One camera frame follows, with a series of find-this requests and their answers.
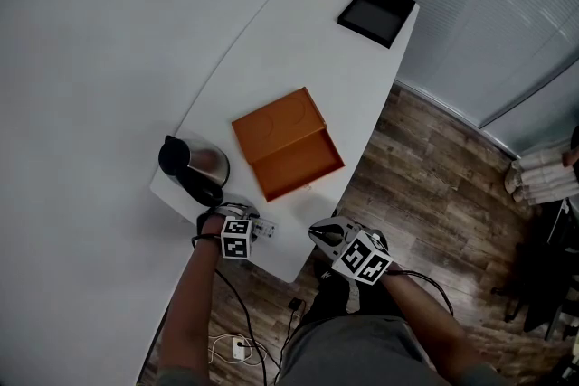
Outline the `person's left forearm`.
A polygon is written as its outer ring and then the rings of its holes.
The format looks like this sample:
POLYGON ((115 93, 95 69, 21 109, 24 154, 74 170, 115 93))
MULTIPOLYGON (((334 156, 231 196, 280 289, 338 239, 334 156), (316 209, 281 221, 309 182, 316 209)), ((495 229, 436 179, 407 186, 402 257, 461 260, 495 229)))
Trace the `person's left forearm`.
POLYGON ((195 250, 171 298, 162 333, 159 366, 182 367, 204 379, 208 370, 208 328, 214 275, 222 256, 219 235, 224 218, 211 215, 202 228, 206 236, 195 250))

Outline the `steel electric kettle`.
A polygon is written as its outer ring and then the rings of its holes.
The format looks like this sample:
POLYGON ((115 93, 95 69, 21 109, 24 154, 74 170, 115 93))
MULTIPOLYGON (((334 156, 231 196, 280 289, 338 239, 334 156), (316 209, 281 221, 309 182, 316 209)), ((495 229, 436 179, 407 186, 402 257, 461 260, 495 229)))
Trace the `steel electric kettle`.
POLYGON ((230 176, 230 162, 216 145, 199 137, 167 135, 157 156, 161 171, 180 185, 196 202, 216 207, 230 176))

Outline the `black square tray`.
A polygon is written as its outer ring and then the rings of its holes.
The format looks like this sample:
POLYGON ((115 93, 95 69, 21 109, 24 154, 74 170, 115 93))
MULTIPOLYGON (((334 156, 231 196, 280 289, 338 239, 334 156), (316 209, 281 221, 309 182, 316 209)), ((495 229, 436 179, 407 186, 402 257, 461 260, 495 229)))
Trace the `black square tray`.
POLYGON ((352 0, 337 23, 390 49, 415 6, 414 0, 352 0))

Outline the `person's black shoe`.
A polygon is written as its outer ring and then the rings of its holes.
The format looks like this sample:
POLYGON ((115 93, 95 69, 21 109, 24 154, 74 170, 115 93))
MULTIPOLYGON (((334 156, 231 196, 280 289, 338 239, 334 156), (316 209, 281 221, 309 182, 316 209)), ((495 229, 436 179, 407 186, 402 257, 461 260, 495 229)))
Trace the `person's black shoe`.
POLYGON ((328 317, 353 315, 361 309, 360 291, 352 279, 343 277, 322 260, 316 260, 313 269, 318 293, 312 309, 328 317))

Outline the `white window blinds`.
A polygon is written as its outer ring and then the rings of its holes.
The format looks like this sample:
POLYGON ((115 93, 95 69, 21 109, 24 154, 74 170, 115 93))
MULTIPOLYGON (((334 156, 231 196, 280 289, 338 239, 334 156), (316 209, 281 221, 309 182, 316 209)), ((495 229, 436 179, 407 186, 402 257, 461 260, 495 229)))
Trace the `white window blinds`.
POLYGON ((579 56, 579 0, 414 0, 399 80, 483 127, 579 56))

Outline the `white remote control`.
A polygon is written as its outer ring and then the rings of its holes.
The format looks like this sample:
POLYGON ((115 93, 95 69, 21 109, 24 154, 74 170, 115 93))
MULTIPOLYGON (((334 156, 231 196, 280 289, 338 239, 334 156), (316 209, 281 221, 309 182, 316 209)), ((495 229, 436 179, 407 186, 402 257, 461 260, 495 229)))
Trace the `white remote control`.
POLYGON ((252 238, 257 240, 259 237, 270 239, 277 231, 277 224, 263 218, 252 218, 252 238))

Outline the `person's gray shirt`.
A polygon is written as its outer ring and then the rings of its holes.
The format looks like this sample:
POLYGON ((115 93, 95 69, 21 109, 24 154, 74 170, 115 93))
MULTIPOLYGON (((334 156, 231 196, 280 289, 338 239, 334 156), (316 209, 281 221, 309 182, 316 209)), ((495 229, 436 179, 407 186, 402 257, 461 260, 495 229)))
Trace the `person's gray shirt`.
POLYGON ((348 315, 301 327, 276 386, 450 386, 399 317, 348 315))

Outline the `orange box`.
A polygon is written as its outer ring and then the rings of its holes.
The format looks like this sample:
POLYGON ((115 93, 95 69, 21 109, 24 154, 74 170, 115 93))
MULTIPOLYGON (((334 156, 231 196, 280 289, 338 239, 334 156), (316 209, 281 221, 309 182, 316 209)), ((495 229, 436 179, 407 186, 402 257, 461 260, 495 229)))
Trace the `orange box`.
POLYGON ((232 127, 268 202, 345 166, 306 88, 234 120, 232 127))

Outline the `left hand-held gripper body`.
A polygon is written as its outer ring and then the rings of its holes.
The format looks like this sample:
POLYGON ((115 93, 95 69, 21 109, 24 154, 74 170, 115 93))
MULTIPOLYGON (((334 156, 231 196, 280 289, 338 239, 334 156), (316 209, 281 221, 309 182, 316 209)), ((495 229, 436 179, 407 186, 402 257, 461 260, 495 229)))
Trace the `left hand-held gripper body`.
POLYGON ((239 220, 233 205, 233 202, 226 202, 208 212, 224 218, 220 233, 223 257, 247 260, 252 251, 252 221, 239 220))

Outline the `white power strip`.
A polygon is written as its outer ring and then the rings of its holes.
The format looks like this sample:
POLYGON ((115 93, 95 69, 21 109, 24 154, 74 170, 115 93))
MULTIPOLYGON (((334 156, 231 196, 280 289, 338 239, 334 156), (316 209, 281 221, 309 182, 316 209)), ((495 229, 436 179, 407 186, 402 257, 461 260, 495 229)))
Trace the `white power strip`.
POLYGON ((246 338, 234 336, 232 339, 233 359, 236 362, 247 362, 252 357, 252 346, 246 338))

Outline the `person's right forearm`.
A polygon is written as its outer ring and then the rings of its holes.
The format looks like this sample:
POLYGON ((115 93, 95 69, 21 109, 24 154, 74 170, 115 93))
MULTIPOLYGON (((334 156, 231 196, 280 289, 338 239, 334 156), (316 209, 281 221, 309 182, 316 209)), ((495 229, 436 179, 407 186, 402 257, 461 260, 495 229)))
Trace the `person's right forearm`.
POLYGON ((455 318, 429 293, 392 264, 380 281, 399 306, 437 372, 456 385, 469 368, 483 359, 455 318))

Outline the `black office chair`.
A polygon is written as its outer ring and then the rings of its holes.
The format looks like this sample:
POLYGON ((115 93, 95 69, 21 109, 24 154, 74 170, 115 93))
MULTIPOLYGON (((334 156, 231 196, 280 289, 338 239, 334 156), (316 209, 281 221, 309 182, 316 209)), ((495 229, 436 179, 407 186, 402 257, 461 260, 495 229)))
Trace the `black office chair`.
POLYGON ((549 340, 560 315, 579 317, 579 302, 567 297, 571 289, 579 292, 579 212, 572 202, 563 199, 544 205, 533 236, 519 243, 516 251, 515 276, 490 293, 517 301, 505 314, 506 323, 526 307, 523 331, 544 325, 544 339, 549 340))

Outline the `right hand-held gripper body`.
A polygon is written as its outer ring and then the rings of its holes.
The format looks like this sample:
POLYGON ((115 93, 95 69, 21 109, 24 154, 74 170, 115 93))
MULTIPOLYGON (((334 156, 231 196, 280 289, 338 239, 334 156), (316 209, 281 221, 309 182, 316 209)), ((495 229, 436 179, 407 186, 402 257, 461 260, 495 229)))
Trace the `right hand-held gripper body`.
POLYGON ((360 228, 350 231, 331 269, 357 282, 373 285, 393 263, 383 233, 360 228))

